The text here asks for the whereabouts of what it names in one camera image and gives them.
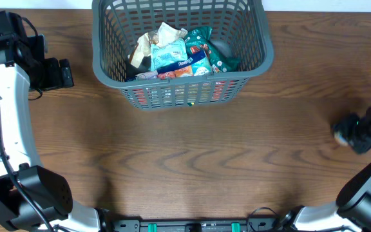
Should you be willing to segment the grey plastic basket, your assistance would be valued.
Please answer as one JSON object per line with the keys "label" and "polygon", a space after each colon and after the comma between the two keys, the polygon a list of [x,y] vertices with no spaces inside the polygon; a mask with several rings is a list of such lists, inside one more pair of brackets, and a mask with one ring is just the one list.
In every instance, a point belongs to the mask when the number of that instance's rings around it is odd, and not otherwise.
{"label": "grey plastic basket", "polygon": [[[141,110],[230,101],[251,77],[266,72],[274,59],[260,0],[98,0],[91,7],[93,71],[102,84],[120,90]],[[211,75],[136,80],[129,56],[137,39],[162,23],[186,30],[210,26],[213,46],[238,59],[236,71],[216,67]]]}

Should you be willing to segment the beige paper snack bag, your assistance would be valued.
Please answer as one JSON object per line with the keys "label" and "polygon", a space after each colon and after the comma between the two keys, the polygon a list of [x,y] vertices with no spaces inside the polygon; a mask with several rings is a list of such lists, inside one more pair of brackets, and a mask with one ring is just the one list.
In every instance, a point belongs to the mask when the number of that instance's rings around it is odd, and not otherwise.
{"label": "beige paper snack bag", "polygon": [[188,31],[184,28],[177,30],[167,23],[161,23],[157,30],[141,35],[135,45],[134,51],[128,55],[129,63],[138,68],[145,57],[151,55],[151,45],[154,44],[158,48],[163,48],[178,39],[183,39]]}

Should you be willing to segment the orange noodle packet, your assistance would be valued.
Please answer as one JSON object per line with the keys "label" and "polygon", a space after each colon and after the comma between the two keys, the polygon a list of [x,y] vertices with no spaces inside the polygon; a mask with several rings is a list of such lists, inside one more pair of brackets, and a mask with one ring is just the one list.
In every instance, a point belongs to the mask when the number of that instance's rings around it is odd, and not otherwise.
{"label": "orange noodle packet", "polygon": [[154,110],[227,102],[236,96],[244,84],[244,81],[238,80],[215,81],[123,90],[122,92],[134,107]]}

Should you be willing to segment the mint green wipes packet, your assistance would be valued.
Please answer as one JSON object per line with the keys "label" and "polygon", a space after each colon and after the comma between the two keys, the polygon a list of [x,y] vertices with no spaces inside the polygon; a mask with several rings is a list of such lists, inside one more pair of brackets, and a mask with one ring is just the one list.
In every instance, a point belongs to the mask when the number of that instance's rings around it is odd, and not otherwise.
{"label": "mint green wipes packet", "polygon": [[186,44],[183,39],[169,43],[163,48],[157,45],[151,45],[151,66],[150,71],[156,71],[159,68],[187,59]]}

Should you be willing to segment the Kleenex tissue multipack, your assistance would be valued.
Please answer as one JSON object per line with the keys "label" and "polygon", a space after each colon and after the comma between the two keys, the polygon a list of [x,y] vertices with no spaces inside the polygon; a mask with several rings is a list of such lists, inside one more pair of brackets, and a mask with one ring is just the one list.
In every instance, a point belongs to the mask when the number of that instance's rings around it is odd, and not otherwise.
{"label": "Kleenex tissue multipack", "polygon": [[200,50],[185,61],[178,61],[168,66],[161,67],[155,71],[136,74],[129,78],[128,81],[143,81],[151,79],[173,79],[179,77],[212,75],[207,54]]}

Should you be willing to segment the green Nescafe coffee bag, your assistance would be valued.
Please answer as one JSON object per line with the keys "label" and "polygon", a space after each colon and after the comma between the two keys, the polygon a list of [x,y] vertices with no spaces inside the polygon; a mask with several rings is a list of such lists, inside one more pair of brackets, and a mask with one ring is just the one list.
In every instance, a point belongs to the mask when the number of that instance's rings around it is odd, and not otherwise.
{"label": "green Nescafe coffee bag", "polygon": [[187,53],[193,55],[203,50],[206,53],[214,73],[235,72],[240,60],[234,57],[226,58],[226,56],[209,41],[212,30],[210,26],[201,26],[188,32],[184,37]]}

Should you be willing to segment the green lid jar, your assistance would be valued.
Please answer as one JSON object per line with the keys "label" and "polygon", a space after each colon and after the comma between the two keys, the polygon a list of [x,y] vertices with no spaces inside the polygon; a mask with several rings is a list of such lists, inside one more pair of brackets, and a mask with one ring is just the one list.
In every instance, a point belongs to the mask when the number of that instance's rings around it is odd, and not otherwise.
{"label": "green lid jar", "polygon": [[349,146],[348,141],[343,137],[340,132],[334,132],[335,141],[341,146]]}

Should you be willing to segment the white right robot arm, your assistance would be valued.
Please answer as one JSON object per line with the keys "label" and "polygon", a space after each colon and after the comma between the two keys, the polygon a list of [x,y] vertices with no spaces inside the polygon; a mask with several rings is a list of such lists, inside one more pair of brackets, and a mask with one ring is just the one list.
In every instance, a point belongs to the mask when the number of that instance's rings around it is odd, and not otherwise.
{"label": "white right robot arm", "polygon": [[[361,155],[371,149],[371,107],[364,116],[351,113],[333,124],[338,143]],[[287,231],[371,231],[371,163],[350,179],[334,202],[302,206],[280,220]]]}

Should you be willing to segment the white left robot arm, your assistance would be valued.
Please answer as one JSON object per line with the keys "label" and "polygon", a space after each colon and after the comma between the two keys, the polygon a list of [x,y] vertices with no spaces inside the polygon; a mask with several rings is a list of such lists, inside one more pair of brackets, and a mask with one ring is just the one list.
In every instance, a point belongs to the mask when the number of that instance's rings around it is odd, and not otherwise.
{"label": "white left robot arm", "polygon": [[8,231],[100,231],[99,212],[75,201],[64,177],[46,169],[30,120],[30,92],[73,86],[69,62],[46,58],[29,20],[0,11],[0,226]]}

